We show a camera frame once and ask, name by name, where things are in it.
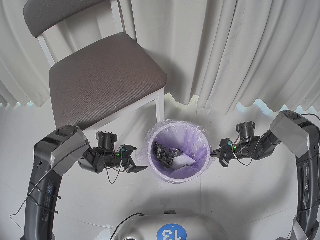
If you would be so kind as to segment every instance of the white number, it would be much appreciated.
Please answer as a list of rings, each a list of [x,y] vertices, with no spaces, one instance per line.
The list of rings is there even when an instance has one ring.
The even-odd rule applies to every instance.
[[[182,237],[178,238],[178,230],[177,229],[174,230],[174,240],[181,240],[181,239],[182,239]]]
[[[169,235],[171,235],[171,234],[172,234],[172,231],[171,231],[171,230],[164,230],[164,231],[162,232],[162,235],[163,235],[163,239],[162,239],[162,240],[172,240],[171,238],[169,238],[170,236],[167,235],[166,233],[169,233]]]

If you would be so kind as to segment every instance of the blue circle sticker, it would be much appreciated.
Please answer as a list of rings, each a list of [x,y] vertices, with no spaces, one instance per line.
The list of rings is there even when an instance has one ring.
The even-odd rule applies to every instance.
[[[178,224],[167,224],[158,230],[157,240],[187,240],[187,232]]]

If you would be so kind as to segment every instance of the transparent plastic liner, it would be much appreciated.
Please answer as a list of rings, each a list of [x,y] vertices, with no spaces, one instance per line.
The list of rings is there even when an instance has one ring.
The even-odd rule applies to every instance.
[[[196,162],[178,170],[166,168],[153,152],[154,142],[180,149]],[[142,165],[148,164],[148,169],[163,181],[182,183],[198,177],[211,165],[215,158],[210,157],[210,151],[208,133],[202,126],[168,119],[158,122],[149,130],[136,159]]]

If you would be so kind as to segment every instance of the chair backrest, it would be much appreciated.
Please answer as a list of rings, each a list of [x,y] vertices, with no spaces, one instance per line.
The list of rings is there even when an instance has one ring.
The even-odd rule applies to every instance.
[[[66,18],[107,0],[28,0],[23,15],[31,34],[37,38]]]

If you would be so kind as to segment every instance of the brown upholstered seat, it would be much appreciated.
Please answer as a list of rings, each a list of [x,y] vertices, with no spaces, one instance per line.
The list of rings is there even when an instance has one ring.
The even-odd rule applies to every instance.
[[[56,127],[82,130],[163,88],[167,76],[125,33],[101,39],[50,69]]]

